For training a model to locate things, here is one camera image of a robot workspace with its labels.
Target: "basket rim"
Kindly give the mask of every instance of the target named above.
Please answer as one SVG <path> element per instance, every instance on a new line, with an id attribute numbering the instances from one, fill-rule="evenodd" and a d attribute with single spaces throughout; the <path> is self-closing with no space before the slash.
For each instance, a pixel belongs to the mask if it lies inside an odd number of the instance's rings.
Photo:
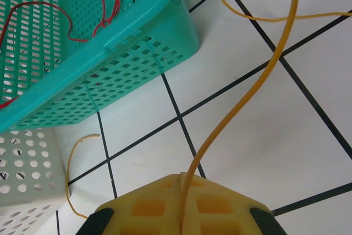
<path id="1" fill-rule="evenodd" d="M 83 44 L 51 73 L 42 78 L 5 109 L 0 110 L 0 133 L 35 111 L 92 68 L 103 62 L 114 47 L 155 17 L 170 0 L 141 0 L 122 13 L 93 39 Z M 145 2 L 152 3 L 146 8 Z"/>

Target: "teal plastic basket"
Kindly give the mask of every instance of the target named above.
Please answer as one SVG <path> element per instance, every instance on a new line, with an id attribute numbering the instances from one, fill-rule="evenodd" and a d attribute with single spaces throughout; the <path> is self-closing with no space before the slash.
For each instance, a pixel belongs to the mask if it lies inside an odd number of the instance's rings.
<path id="1" fill-rule="evenodd" d="M 0 54 L 0 132 L 74 124 L 192 56 L 199 39 L 184 0 L 121 0 L 118 16 L 92 38 L 101 0 L 0 0 L 0 24 L 12 16 Z M 106 0 L 107 15 L 114 0 Z"/>

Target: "yellow cable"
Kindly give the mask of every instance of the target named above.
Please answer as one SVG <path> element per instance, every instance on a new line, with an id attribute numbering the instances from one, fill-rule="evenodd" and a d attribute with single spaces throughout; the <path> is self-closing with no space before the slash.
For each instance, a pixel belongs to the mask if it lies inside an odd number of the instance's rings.
<path id="1" fill-rule="evenodd" d="M 73 152 L 75 151 L 78 143 L 81 143 L 83 142 L 84 139 L 87 139 L 87 138 L 92 138 L 92 137 L 100 137 L 99 134 L 90 134 L 90 135 L 87 135 L 87 136 L 84 136 L 82 138 L 80 138 L 78 141 L 76 141 L 75 145 L 73 145 L 72 147 L 72 150 L 71 150 L 71 153 L 70 153 L 70 156 L 68 157 L 68 162 L 67 162 L 67 171 L 66 171 L 66 199 L 67 199 L 67 202 L 68 204 L 70 205 L 70 208 L 72 209 L 73 213 L 75 213 L 77 216 L 79 217 L 82 217 L 84 219 L 87 219 L 88 217 L 85 216 L 85 215 L 82 215 L 82 214 L 79 214 L 74 208 L 73 208 L 73 205 L 70 201 L 70 198 L 68 196 L 68 183 L 70 182 L 70 164 L 71 164 L 71 158 L 72 158 L 72 154 Z"/>
<path id="2" fill-rule="evenodd" d="M 286 18 L 279 18 L 279 19 L 265 19 L 265 18 L 258 18 L 258 17 L 248 16 L 248 15 L 245 15 L 245 14 L 235 10 L 233 7 L 231 7 L 229 5 L 229 3 L 227 3 L 226 0 L 221 0 L 221 1 L 233 13 L 235 13 L 238 16 L 241 16 L 243 18 L 246 18 L 246 19 L 265 21 L 265 22 L 280 22 L 280 21 L 287 20 L 287 17 Z M 320 14 L 313 14 L 313 15 L 306 15 L 306 16 L 296 16 L 295 19 L 312 19 L 312 18 L 329 17 L 329 16 L 349 16 L 350 17 L 350 16 L 352 16 L 352 13 L 348 13 L 348 12 L 329 12 L 329 13 L 320 13 Z"/>
<path id="3" fill-rule="evenodd" d="M 208 150 L 209 146 L 214 142 L 216 137 L 218 137 L 220 132 L 226 127 L 226 125 L 232 120 L 232 118 L 244 107 L 244 105 L 254 96 L 254 94 L 259 90 L 259 88 L 262 86 L 262 84 L 270 75 L 275 64 L 279 60 L 282 54 L 282 51 L 285 47 L 285 44 L 287 42 L 287 39 L 290 35 L 293 22 L 295 20 L 297 7 L 298 7 L 298 0 L 291 0 L 290 12 L 289 12 L 289 16 L 287 18 L 287 22 L 283 30 L 282 36 L 274 51 L 273 57 L 270 59 L 267 67 L 265 68 L 261 76 L 258 78 L 256 83 L 254 83 L 254 85 L 247 92 L 247 94 L 245 94 L 245 96 L 232 108 L 232 110 L 223 118 L 223 120 L 219 123 L 219 125 L 216 126 L 214 131 L 209 135 L 209 137 L 206 139 L 206 141 L 203 143 L 198 153 L 194 157 L 193 162 L 188 169 L 185 181 L 182 186 L 181 198 L 180 198 L 180 220 L 182 220 L 184 217 L 186 201 L 187 201 L 191 180 L 200 163 L 200 160 L 202 159 L 205 152 Z"/>

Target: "tile floor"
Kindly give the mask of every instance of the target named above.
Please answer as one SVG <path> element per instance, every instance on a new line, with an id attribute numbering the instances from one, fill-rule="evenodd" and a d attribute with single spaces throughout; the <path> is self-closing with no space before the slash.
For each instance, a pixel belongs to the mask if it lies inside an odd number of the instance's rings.
<path id="1" fill-rule="evenodd" d="M 201 37 L 196 55 L 84 122 L 57 128 L 72 161 L 75 207 L 104 202 L 170 173 L 192 154 L 254 83 L 283 23 L 250 22 L 220 0 L 186 0 Z M 282 17 L 289 0 L 227 0 L 236 9 Z M 349 11 L 351 0 L 300 0 L 298 13 Z M 225 129 L 198 174 L 257 199 L 288 234 L 350 234 L 352 222 L 352 20 L 296 21 L 284 58 Z M 83 219 L 67 205 L 37 232 L 75 234 Z"/>

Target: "white plastic basket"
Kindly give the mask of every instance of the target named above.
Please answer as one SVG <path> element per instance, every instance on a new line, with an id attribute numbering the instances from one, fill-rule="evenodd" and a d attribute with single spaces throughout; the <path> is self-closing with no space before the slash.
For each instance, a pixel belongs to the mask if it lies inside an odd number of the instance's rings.
<path id="1" fill-rule="evenodd" d="M 53 129 L 0 134 L 0 235 L 33 234 L 65 203 Z"/>

